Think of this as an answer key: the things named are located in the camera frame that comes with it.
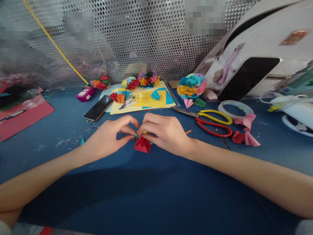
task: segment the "hand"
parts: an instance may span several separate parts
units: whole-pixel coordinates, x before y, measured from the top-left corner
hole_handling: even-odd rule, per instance
[[[81,146],[84,154],[87,156],[86,160],[88,162],[85,164],[116,152],[133,139],[136,131],[128,126],[129,123],[139,128],[139,122],[130,115],[123,116],[115,121],[105,121],[86,143]],[[117,140],[116,134],[120,131],[129,135]]]
[[[144,134],[144,131],[153,133],[156,136]],[[147,113],[138,130],[138,135],[168,152],[186,158],[192,154],[195,146],[195,139],[186,135],[180,122],[175,117]]]

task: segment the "small pink box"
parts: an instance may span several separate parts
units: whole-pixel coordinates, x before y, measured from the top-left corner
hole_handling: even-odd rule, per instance
[[[76,95],[76,98],[81,102],[85,102],[88,101],[90,97],[92,97],[94,92],[95,90],[92,87],[87,86],[79,94]]]

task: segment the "scissor blade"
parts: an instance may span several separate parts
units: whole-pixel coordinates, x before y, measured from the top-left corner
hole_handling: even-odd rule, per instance
[[[171,109],[173,109],[175,111],[178,111],[180,113],[183,113],[183,114],[187,114],[187,115],[195,117],[195,118],[199,117],[199,114],[197,114],[197,113],[189,112],[189,111],[186,111],[186,110],[183,110],[183,109],[179,109],[179,108],[174,108],[174,107],[171,107]]]

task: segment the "smartphone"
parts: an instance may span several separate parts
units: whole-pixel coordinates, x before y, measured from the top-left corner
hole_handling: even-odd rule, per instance
[[[110,96],[104,95],[85,115],[84,118],[91,121],[98,121],[98,119],[105,112],[106,108],[113,100]]]
[[[242,100],[279,62],[279,58],[248,58],[219,93],[217,99]]]

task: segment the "scissors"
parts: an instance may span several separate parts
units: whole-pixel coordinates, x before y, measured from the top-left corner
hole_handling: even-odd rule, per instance
[[[219,112],[219,111],[212,110],[212,109],[200,110],[199,113],[193,113],[193,112],[189,112],[189,111],[186,111],[186,110],[183,110],[183,109],[179,109],[179,108],[175,108],[175,107],[172,107],[172,109],[175,110],[175,111],[178,111],[178,112],[180,112],[180,113],[187,114],[187,115],[189,115],[189,116],[192,116],[192,117],[196,118],[197,124],[198,124],[202,129],[204,129],[206,132],[208,132],[208,133],[211,134],[211,135],[215,135],[215,136],[218,136],[218,137],[224,137],[224,138],[225,138],[225,137],[229,137],[229,136],[232,135],[232,130],[231,130],[229,127],[225,126],[225,125],[230,125],[230,124],[232,124],[232,119],[231,119],[229,116],[227,116],[226,114],[224,114],[224,113],[221,113],[221,112]],[[208,112],[210,112],[210,113],[217,113],[217,114],[219,114],[219,115],[225,117],[225,118],[227,119],[227,122],[218,120],[217,118],[214,118],[214,117],[212,117],[212,116],[210,116],[210,115],[207,115],[206,113],[208,113]],[[199,116],[205,116],[205,117],[207,117],[207,118],[209,118],[209,119],[211,119],[211,120],[213,120],[213,121],[219,122],[219,123],[221,123],[221,124],[203,121],[203,120],[201,120],[201,119],[199,118]],[[227,133],[227,134],[218,134],[218,133],[212,132],[212,131],[206,129],[203,124],[207,124],[207,125],[211,125],[211,126],[216,126],[216,127],[224,128],[224,129],[227,130],[228,133]]]

